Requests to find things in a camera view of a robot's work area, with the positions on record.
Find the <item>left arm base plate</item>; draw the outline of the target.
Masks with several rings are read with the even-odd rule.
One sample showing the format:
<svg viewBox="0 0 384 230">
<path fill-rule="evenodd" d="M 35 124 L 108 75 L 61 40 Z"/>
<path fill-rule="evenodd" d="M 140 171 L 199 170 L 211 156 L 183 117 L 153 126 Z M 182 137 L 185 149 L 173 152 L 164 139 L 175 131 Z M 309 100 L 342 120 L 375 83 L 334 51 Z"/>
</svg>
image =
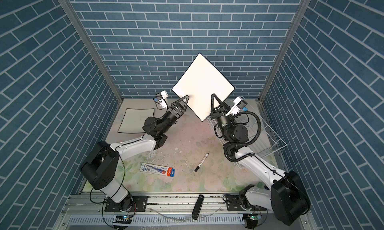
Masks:
<svg viewBox="0 0 384 230">
<path fill-rule="evenodd" d="M 127 196 L 120 203 L 115 203 L 112 199 L 107 198 L 104 208 L 107 213 L 120 212 L 145 212 L 148 203 L 148 196 Z"/>
</svg>

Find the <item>white square plate black rim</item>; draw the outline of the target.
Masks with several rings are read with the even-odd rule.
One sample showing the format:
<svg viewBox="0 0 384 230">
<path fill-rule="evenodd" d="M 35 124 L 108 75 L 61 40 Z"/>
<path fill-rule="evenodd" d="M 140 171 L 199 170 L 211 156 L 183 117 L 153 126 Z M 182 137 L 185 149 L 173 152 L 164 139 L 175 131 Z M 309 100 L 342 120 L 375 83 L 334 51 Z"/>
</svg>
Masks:
<svg viewBox="0 0 384 230">
<path fill-rule="evenodd" d="M 154 116 L 155 110 L 148 109 L 134 109 L 127 108 L 119 127 L 118 133 L 120 134 L 142 134 L 145 133 L 143 126 L 145 120 Z"/>
</svg>

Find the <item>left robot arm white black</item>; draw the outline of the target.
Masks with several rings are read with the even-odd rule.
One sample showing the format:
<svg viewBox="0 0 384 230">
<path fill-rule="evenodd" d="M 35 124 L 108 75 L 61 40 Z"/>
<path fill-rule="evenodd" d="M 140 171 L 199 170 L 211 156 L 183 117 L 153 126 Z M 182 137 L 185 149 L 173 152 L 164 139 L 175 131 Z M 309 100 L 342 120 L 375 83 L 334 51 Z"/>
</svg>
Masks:
<svg viewBox="0 0 384 230">
<path fill-rule="evenodd" d="M 119 163 L 144 152 L 159 149 L 167 140 L 166 132 L 186 112 L 189 96 L 173 102 L 161 118 L 148 117 L 143 126 L 144 134 L 134 140 L 123 143 L 96 143 L 80 165 L 80 172 L 94 190 L 100 190 L 107 196 L 105 203 L 117 204 L 120 212 L 126 212 L 134 205 L 131 193 L 124 187 L 123 180 L 115 177 Z"/>
</svg>

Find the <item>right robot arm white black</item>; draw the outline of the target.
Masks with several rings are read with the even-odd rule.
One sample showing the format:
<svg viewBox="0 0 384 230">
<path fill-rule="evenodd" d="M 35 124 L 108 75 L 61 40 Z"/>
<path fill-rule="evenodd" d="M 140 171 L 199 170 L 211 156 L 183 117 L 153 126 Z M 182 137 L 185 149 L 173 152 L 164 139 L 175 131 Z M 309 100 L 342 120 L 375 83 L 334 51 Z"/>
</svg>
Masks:
<svg viewBox="0 0 384 230">
<path fill-rule="evenodd" d="M 277 220 L 287 226 L 310 210 L 311 201 L 300 176 L 278 169 L 251 149 L 261 136 L 263 124 L 258 114 L 247 109 L 243 98 L 237 97 L 233 106 L 228 106 L 213 93 L 210 118 L 216 122 L 216 137 L 224 140 L 226 159 L 245 167 L 265 185 L 263 189 L 248 185 L 239 192 L 244 210 L 272 210 Z"/>
</svg>

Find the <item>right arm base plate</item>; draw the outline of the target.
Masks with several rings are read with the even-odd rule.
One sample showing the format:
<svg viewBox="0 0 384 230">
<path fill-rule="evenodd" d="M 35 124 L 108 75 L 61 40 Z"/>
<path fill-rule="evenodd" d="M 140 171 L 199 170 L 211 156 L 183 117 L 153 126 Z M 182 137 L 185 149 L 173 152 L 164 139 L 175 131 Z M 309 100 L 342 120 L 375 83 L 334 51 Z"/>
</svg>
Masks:
<svg viewBox="0 0 384 230">
<path fill-rule="evenodd" d="M 266 211 L 266 208 L 260 206 L 251 205 L 244 195 L 230 195 L 225 194 L 222 196 L 223 201 L 226 204 L 227 211 L 239 212 L 239 211 Z"/>
</svg>

